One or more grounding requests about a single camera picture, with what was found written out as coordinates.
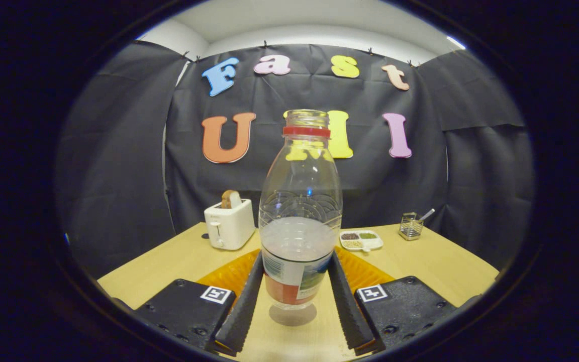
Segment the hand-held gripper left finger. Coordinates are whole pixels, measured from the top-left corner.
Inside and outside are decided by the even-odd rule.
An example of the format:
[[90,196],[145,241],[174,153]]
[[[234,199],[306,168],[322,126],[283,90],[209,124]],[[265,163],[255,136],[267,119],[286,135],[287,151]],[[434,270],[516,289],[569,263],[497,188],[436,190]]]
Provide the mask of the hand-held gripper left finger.
[[197,282],[177,278],[134,314],[179,343],[237,355],[250,330],[262,276],[262,255],[256,249]]

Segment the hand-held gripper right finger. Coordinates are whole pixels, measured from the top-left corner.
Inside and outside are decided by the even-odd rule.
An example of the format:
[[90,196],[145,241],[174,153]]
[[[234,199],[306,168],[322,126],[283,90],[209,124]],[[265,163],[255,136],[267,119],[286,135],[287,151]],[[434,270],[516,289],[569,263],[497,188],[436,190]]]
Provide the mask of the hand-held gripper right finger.
[[393,278],[345,249],[335,250],[328,274],[345,341],[356,355],[401,346],[456,310],[419,278]]

